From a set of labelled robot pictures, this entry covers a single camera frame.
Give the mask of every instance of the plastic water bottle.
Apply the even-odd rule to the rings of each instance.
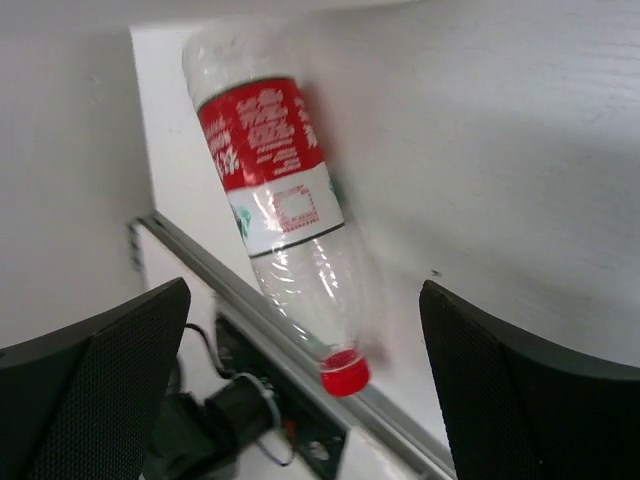
[[[351,395],[370,377],[355,248],[276,28],[244,26],[187,41],[189,93],[262,292],[327,392]]]

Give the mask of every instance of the white panel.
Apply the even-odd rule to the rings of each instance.
[[[126,30],[0,41],[0,70],[2,348],[142,293],[125,224],[151,194]]]
[[[211,338],[214,338],[212,335],[215,308],[213,290],[146,228],[138,226],[137,231],[146,288],[157,287],[177,277],[184,278],[191,291],[188,321],[200,325]],[[179,355],[184,368],[184,388],[192,392],[196,398],[203,400],[225,385],[226,381],[215,374],[202,342],[193,332],[185,331]],[[275,434],[269,433],[262,440],[278,458],[283,460],[287,458],[287,448]],[[287,468],[282,468],[268,460],[254,446],[242,453],[238,468],[238,480],[311,480],[314,478],[301,460],[296,459]]]
[[[443,445],[418,317],[427,277],[536,334],[640,365],[639,18],[631,1],[432,0],[292,28],[347,217],[375,258],[374,383]],[[163,126],[147,130],[154,182],[179,179],[157,184],[156,200],[251,278],[235,233],[202,225],[215,210],[233,230],[179,47],[155,33],[169,44],[152,54],[136,42],[136,57],[168,73],[180,112],[176,124],[155,110]],[[160,108],[138,67],[143,108]],[[184,129],[173,140],[171,125]],[[181,145],[173,157],[189,155],[188,169],[154,157],[164,142]]]
[[[182,73],[193,24],[131,32],[156,208],[255,288]]]

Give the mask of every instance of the bottle cap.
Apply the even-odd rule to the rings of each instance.
[[[366,387],[371,373],[365,356],[355,349],[349,349],[327,358],[322,363],[320,376],[327,393],[334,397],[346,397]]]

